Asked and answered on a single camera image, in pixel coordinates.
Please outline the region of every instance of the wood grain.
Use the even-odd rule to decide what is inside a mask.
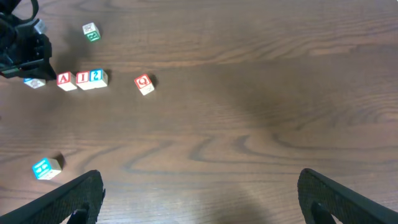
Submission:
[[[1,80],[0,214],[91,169],[107,188],[98,223],[303,223],[305,167],[398,210],[396,1],[40,6],[56,71],[111,81],[67,93]],[[144,72],[158,82],[145,97]],[[63,172],[35,180],[31,165],[59,152]]]

